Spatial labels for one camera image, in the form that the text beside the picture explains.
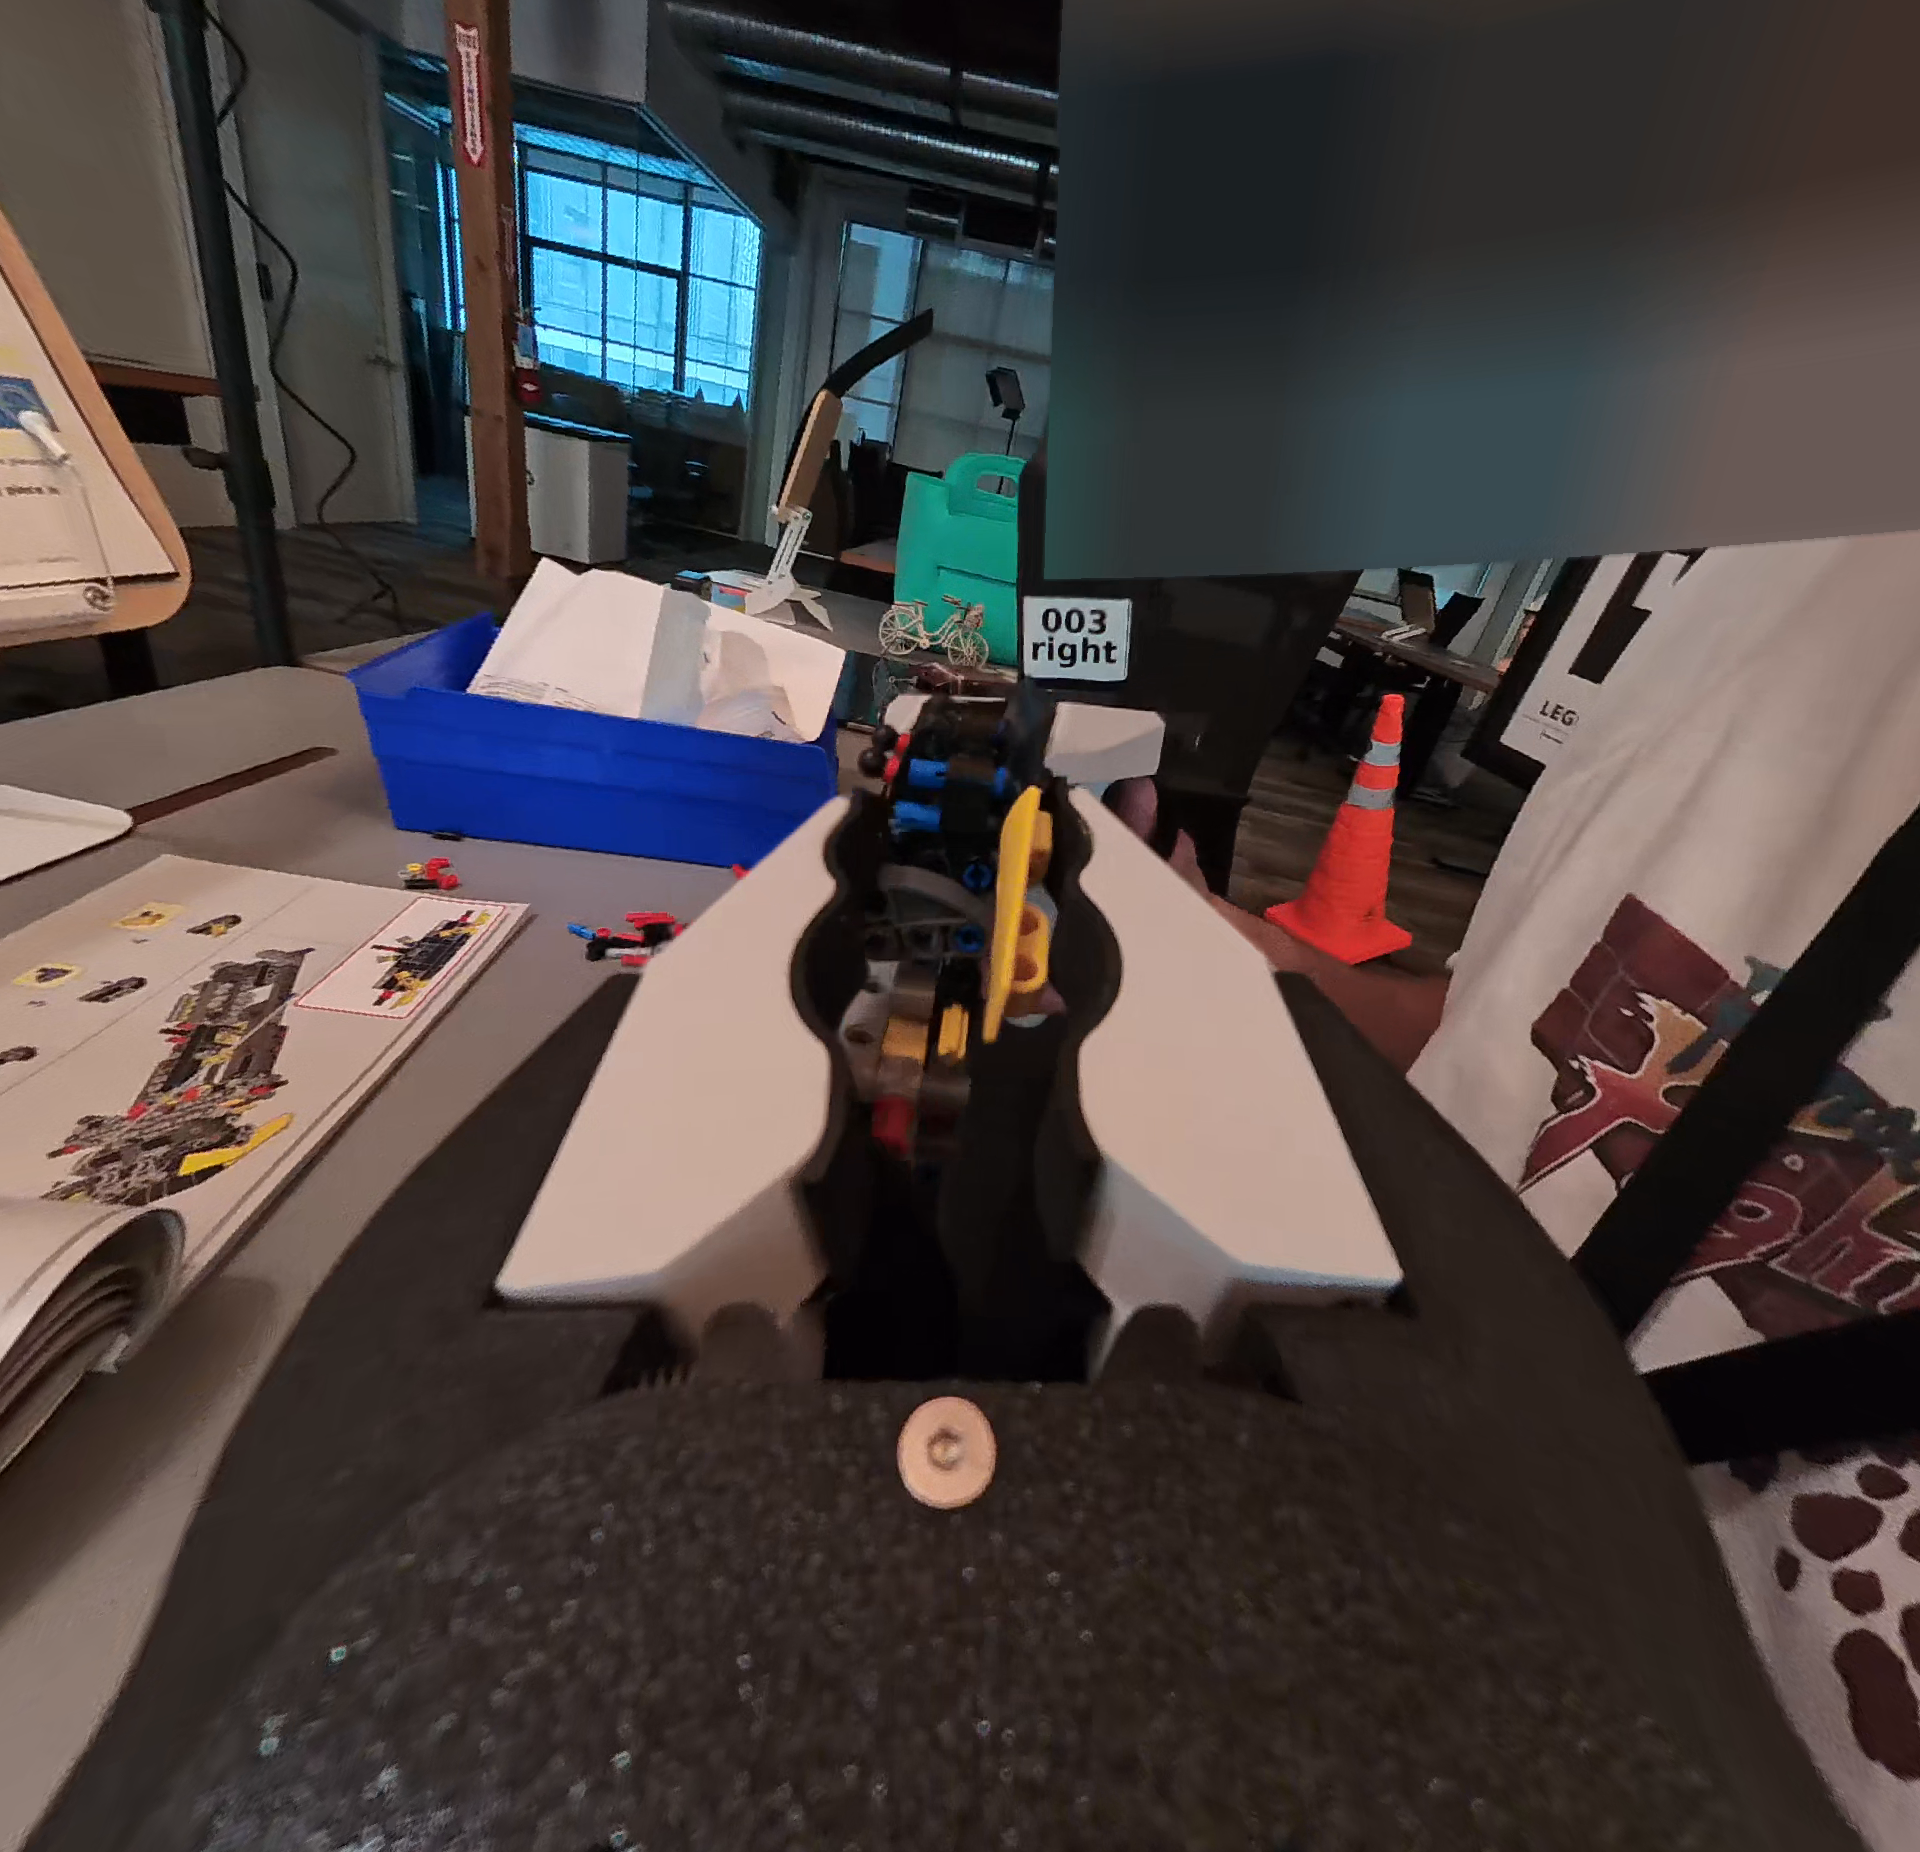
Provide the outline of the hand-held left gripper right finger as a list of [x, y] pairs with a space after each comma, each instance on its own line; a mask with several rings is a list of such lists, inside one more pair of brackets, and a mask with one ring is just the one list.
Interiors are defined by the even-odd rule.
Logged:
[[967, 1099], [967, 1369], [1092, 1381], [1129, 1333], [1383, 1306], [1404, 1266], [1264, 955], [1089, 789], [1053, 795], [1044, 986]]

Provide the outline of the black white marker sign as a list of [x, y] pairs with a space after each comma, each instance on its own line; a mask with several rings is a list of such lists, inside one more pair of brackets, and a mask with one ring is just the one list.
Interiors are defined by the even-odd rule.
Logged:
[[1645, 592], [1663, 557], [1640, 550], [1557, 563], [1467, 739], [1472, 764], [1524, 789], [1544, 776], [1645, 626]]

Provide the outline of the paned window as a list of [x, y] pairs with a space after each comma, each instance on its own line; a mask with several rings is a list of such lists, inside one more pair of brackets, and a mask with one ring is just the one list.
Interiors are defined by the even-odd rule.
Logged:
[[691, 161], [523, 127], [541, 357], [627, 391], [748, 406], [763, 228]]

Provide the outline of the background office desk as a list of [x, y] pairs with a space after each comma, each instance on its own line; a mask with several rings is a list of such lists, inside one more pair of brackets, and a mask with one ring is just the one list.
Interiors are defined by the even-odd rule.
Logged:
[[1459, 693], [1490, 696], [1500, 690], [1506, 672], [1500, 665], [1458, 656], [1449, 648], [1434, 645], [1426, 636], [1404, 636], [1399, 626], [1380, 618], [1342, 612], [1329, 631], [1329, 638], [1355, 648], [1369, 656], [1417, 669]]

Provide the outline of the person's right hand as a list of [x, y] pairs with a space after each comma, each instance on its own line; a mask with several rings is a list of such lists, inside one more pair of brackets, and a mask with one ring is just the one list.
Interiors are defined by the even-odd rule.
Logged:
[[1195, 838], [1167, 821], [1159, 810], [1157, 785], [1149, 776], [1112, 782], [1103, 804], [1134, 830], [1157, 858], [1198, 891], [1209, 891]]

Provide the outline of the lego instruction booklet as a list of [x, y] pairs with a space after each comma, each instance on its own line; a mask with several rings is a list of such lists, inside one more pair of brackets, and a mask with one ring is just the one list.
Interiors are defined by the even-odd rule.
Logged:
[[4, 1464], [239, 1250], [526, 918], [164, 855], [4, 934]]

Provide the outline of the white cabinet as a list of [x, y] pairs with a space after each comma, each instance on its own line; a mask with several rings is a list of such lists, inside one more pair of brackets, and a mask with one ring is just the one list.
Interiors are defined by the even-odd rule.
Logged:
[[530, 545], [537, 557], [611, 569], [628, 557], [632, 441], [526, 415]]

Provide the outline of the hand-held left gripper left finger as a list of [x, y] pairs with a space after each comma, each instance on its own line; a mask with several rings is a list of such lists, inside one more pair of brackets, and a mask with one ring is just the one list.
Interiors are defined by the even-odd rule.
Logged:
[[646, 1311], [717, 1379], [822, 1376], [820, 1299], [859, 1246], [857, 1215], [810, 1203], [870, 975], [855, 835], [831, 798], [640, 977], [496, 1272], [504, 1304]]

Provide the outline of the wooden post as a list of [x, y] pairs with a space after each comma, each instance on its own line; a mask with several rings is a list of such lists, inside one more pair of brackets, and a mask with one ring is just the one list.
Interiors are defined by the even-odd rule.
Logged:
[[534, 567], [519, 388], [511, 0], [444, 0], [444, 24], [467, 308], [477, 567], [507, 605]]

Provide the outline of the black pole stand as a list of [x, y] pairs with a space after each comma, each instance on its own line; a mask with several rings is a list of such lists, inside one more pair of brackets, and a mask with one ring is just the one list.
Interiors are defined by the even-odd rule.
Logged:
[[276, 546], [276, 497], [259, 426], [242, 284], [237, 265], [217, 97], [207, 53], [205, 0], [147, 0], [157, 15], [187, 207], [194, 226], [205, 322], [218, 385], [226, 462], [239, 549], [259, 653], [269, 665], [296, 665], [287, 586]]

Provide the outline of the blue plastic bin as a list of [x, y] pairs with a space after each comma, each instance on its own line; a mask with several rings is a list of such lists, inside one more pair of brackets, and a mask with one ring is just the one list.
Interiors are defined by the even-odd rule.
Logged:
[[401, 830], [755, 865], [837, 795], [837, 717], [756, 740], [467, 691], [489, 615], [349, 672]]

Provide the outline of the scattered small lego pins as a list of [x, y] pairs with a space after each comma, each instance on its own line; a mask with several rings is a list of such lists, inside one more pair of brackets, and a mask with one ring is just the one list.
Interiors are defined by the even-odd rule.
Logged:
[[[444, 855], [431, 858], [426, 861], [404, 863], [396, 880], [407, 892], [435, 895], [455, 902], [461, 896], [461, 880], [452, 865], [452, 859]], [[589, 963], [601, 963], [607, 959], [614, 959], [620, 965], [632, 969], [644, 965], [672, 939], [681, 937], [685, 926], [670, 913], [631, 911], [616, 926], [587, 926], [577, 922], [567, 922], [564, 929], [583, 943]]]

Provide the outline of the white paper bags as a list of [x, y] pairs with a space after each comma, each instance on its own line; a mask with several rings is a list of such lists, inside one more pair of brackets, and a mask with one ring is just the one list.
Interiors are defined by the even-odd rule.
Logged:
[[812, 742], [846, 650], [617, 569], [541, 559], [467, 691], [666, 726]]

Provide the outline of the person's right forearm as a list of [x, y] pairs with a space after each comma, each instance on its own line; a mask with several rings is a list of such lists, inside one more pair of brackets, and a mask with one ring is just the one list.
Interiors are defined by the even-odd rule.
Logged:
[[1230, 903], [1225, 913], [1276, 971], [1305, 977], [1396, 1070], [1410, 1070], [1441, 1021], [1453, 982], [1449, 975], [1349, 965], [1261, 915]]

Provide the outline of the lego car chassis model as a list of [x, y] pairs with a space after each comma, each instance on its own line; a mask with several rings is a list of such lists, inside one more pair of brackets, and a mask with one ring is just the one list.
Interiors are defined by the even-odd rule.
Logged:
[[[956, 1145], [982, 1040], [1000, 829], [1022, 789], [1050, 812], [1050, 859], [1036, 855], [1030, 898], [1050, 918], [1057, 810], [1047, 768], [1053, 700], [1030, 681], [1008, 698], [951, 698], [921, 713], [916, 736], [877, 726], [857, 756], [877, 785], [877, 859], [866, 880], [864, 950], [885, 978], [885, 1022], [857, 1080], [873, 1142], [893, 1162], [931, 1167]], [[1009, 1000], [1003, 1029], [1039, 1010]]]

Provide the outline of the large orange traffic cone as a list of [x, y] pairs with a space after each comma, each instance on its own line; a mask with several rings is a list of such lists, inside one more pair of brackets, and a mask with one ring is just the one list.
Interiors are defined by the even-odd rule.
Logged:
[[1410, 946], [1410, 934], [1386, 915], [1403, 731], [1404, 696], [1389, 691], [1305, 889], [1264, 915], [1348, 967]]

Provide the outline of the teal felt bag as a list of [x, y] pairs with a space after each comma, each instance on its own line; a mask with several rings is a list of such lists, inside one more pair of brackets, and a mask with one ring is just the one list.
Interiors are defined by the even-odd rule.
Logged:
[[919, 604], [927, 631], [955, 605], [982, 605], [990, 664], [1019, 659], [1019, 482], [1025, 461], [970, 451], [944, 473], [908, 472], [896, 601]]

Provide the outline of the yellow thin lego beam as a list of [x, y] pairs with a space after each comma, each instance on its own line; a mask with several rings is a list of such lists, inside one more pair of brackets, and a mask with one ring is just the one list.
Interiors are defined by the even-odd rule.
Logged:
[[990, 950], [983, 969], [982, 1040], [996, 1043], [1009, 1000], [1035, 1000], [1047, 986], [1052, 918], [1031, 903], [1036, 855], [1050, 859], [1050, 812], [1042, 792], [1027, 786], [1008, 808], [995, 880]]

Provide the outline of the printed instruction sheet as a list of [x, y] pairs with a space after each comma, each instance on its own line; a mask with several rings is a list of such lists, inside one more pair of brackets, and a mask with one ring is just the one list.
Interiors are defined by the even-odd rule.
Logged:
[[124, 581], [178, 572], [104, 428], [58, 363], [12, 279], [3, 281], [3, 589], [17, 615], [107, 612]]

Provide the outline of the black wooden desk lamp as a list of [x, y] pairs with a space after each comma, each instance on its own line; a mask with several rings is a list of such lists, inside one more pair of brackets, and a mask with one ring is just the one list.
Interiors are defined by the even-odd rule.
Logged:
[[853, 349], [815, 390], [781, 478], [779, 497], [769, 510], [779, 525], [771, 563], [759, 581], [750, 581], [744, 600], [745, 615], [773, 623], [791, 623], [795, 612], [805, 612], [814, 623], [831, 626], [825, 594], [798, 584], [798, 557], [812, 525], [812, 503], [830, 448], [843, 420], [844, 396], [885, 363], [924, 341], [933, 325], [933, 308], [908, 316], [881, 336]]

